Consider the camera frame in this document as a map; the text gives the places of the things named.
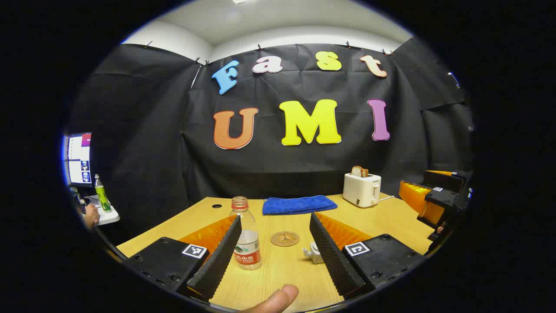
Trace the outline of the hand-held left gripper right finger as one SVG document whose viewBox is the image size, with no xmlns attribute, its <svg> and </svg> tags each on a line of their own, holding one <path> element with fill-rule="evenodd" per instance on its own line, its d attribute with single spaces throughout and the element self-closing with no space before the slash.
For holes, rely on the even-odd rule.
<svg viewBox="0 0 556 313">
<path fill-rule="evenodd" d="M 425 256 L 390 234 L 367 234 L 321 213 L 309 223 L 314 243 L 340 296 L 356 297 L 397 281 Z"/>
</svg>

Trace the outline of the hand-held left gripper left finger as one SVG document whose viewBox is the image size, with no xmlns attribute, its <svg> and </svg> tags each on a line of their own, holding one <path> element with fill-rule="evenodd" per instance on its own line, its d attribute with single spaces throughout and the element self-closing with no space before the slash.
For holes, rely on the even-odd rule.
<svg viewBox="0 0 556 313">
<path fill-rule="evenodd" d="M 184 240 L 163 236 L 124 260 L 124 265 L 163 289 L 212 299 L 242 233 L 239 215 L 228 216 Z"/>
</svg>

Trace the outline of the white ceramic teacup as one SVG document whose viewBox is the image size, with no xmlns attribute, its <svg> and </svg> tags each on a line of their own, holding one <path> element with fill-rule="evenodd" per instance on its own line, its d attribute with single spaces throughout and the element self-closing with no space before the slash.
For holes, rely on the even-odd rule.
<svg viewBox="0 0 556 313">
<path fill-rule="evenodd" d="M 315 265 L 324 263 L 322 255 L 318 249 L 316 242 L 311 242 L 309 248 L 302 248 L 302 252 L 304 256 L 311 260 L 311 262 Z"/>
</svg>

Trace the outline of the clear plastic water bottle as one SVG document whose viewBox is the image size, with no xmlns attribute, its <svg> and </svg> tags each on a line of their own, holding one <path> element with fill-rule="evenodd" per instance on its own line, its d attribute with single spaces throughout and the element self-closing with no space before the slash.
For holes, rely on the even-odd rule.
<svg viewBox="0 0 556 313">
<path fill-rule="evenodd" d="M 239 216 L 242 233 L 234 248 L 234 258 L 238 266 L 244 270 L 255 270 L 262 265 L 258 240 L 258 226 L 249 210 L 248 199 L 236 196 L 231 200 L 231 216 Z"/>
</svg>

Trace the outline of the round brown coaster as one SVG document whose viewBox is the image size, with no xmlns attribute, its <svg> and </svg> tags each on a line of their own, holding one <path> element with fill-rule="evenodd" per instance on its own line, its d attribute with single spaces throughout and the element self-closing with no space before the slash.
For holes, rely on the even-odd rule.
<svg viewBox="0 0 556 313">
<path fill-rule="evenodd" d="M 300 236 L 297 233 L 284 230 L 276 232 L 270 236 L 270 242 L 279 247 L 290 247 L 297 244 Z"/>
</svg>

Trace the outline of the green drink bottle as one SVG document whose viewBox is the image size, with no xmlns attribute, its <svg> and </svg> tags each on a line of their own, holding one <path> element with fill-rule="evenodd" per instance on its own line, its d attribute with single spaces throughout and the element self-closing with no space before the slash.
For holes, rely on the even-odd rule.
<svg viewBox="0 0 556 313">
<path fill-rule="evenodd" d="M 99 174 L 95 174 L 95 191 L 97 194 L 97 198 L 101 204 L 101 208 L 105 213 L 109 213 L 112 211 L 111 204 L 107 198 L 105 187 L 100 180 Z"/>
</svg>

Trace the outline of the blue folded towel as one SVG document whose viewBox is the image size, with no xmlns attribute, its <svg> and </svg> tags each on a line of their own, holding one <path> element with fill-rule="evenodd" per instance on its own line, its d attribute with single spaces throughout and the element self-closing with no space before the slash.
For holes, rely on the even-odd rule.
<svg viewBox="0 0 556 313">
<path fill-rule="evenodd" d="M 298 215 L 334 210 L 338 205 L 323 195 L 301 198 L 268 198 L 262 208 L 263 215 Z"/>
</svg>

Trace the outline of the white toaster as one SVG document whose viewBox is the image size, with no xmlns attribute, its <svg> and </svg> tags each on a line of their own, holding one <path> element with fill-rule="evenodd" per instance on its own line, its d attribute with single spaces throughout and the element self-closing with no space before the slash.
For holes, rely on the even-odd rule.
<svg viewBox="0 0 556 313">
<path fill-rule="evenodd" d="M 342 197 L 361 208 L 375 206 L 381 194 L 381 176 L 358 177 L 350 173 L 344 175 Z"/>
</svg>

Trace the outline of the white side table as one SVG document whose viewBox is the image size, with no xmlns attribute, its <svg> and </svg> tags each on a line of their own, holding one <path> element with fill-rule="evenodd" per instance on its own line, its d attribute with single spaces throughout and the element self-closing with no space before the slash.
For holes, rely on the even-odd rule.
<svg viewBox="0 0 556 313">
<path fill-rule="evenodd" d="M 97 196 L 86 196 L 84 198 L 86 204 L 93 204 L 99 212 L 99 222 L 96 226 L 101 226 L 109 223 L 118 222 L 120 220 L 119 213 L 115 210 L 114 206 L 110 206 L 110 211 L 105 211 Z"/>
</svg>

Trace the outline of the black backdrop cloth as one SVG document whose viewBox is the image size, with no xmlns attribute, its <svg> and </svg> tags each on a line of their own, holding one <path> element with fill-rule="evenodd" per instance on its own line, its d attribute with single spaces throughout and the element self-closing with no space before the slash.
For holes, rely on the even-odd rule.
<svg viewBox="0 0 556 313">
<path fill-rule="evenodd" d="M 120 214 L 119 245 L 206 197 L 340 194 L 363 166 L 397 194 L 425 170 L 470 171 L 470 105 L 412 38 L 392 55 L 286 44 L 207 66 L 121 44 L 81 90 L 68 133 L 92 133 L 92 169 Z"/>
</svg>

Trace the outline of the computer monitor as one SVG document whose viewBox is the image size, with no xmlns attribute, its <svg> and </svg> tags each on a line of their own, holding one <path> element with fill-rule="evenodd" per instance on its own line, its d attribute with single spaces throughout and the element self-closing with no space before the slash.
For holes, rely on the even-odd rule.
<svg viewBox="0 0 556 313">
<path fill-rule="evenodd" d="M 91 187 L 91 141 L 92 133 L 69 133 L 63 136 L 62 161 L 68 186 Z"/>
</svg>

